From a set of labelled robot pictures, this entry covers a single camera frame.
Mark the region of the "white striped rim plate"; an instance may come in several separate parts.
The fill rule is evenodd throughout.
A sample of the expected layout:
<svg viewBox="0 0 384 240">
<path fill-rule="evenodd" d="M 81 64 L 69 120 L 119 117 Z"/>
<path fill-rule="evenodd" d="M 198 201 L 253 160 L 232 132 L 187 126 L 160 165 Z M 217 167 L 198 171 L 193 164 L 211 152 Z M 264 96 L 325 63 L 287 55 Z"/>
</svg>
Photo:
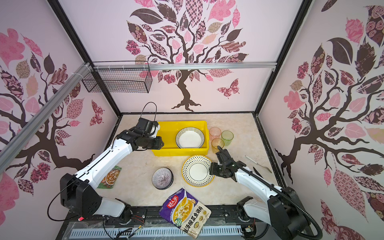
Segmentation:
<svg viewBox="0 0 384 240">
<path fill-rule="evenodd" d="M 205 142 L 203 132 L 197 128 L 181 129 L 176 135 L 176 144 L 180 149 L 199 149 Z"/>
</svg>

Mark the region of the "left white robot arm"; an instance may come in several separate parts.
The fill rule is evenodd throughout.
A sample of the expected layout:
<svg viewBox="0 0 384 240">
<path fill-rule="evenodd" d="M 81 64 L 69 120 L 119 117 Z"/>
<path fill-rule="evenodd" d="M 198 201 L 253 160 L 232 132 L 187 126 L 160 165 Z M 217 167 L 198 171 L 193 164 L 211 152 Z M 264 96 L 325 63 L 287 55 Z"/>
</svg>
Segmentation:
<svg viewBox="0 0 384 240">
<path fill-rule="evenodd" d="M 138 150 L 160 150 L 164 146 L 157 135 L 160 124 L 139 118 L 136 126 L 118 134 L 113 143 L 94 161 L 76 174 L 60 180 L 61 205 L 81 218 L 109 216 L 125 224 L 131 220 L 131 206 L 117 199 L 101 197 L 96 189 L 103 178 L 127 155 Z"/>
</svg>

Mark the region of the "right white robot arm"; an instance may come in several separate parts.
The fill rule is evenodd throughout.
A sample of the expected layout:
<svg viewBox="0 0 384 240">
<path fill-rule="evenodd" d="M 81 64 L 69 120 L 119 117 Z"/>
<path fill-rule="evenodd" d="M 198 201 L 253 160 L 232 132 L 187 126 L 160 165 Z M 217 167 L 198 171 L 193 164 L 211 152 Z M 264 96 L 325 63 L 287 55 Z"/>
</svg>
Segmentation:
<svg viewBox="0 0 384 240">
<path fill-rule="evenodd" d="M 267 182 L 258 173 L 252 172 L 246 164 L 235 161 L 228 150 L 219 147 L 217 163 L 210 166 L 210 175 L 232 179 L 247 187 L 261 201 L 246 197 L 237 203 L 240 220 L 251 219 L 268 224 L 282 240 L 292 240 L 297 236 L 308 239 L 304 231 L 310 226 L 308 213 L 297 199 L 296 192 Z"/>
</svg>

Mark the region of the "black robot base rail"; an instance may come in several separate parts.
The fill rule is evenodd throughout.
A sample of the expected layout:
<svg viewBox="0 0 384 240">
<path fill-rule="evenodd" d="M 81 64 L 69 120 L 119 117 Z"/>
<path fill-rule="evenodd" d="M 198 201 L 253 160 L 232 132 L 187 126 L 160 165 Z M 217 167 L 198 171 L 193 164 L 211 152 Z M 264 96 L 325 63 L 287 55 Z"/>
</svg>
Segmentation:
<svg viewBox="0 0 384 240">
<path fill-rule="evenodd" d="M 265 223 L 260 220 L 251 219 L 247 222 L 240 220 L 235 205 L 211 205 L 208 207 L 212 214 L 207 220 L 206 226 L 240 226 L 242 229 L 241 236 L 210 236 L 201 237 L 203 239 L 235 239 L 235 240 L 260 240 L 270 230 Z M 168 223 L 160 215 L 160 207 L 132 207 L 132 218 L 127 224 L 119 224 L 117 219 L 112 217 L 95 216 L 90 217 L 82 221 L 78 221 L 75 214 L 69 212 L 68 220 L 65 221 L 59 230 L 57 235 L 58 240 L 69 240 L 69 235 L 73 229 L 100 229 L 103 228 L 105 231 L 108 229 L 118 228 L 157 228 L 157 227 L 175 227 Z M 110 240 L 190 240 L 191 237 L 157 237 L 157 238 L 134 238 L 133 234 L 126 238 L 111 237 Z"/>
</svg>

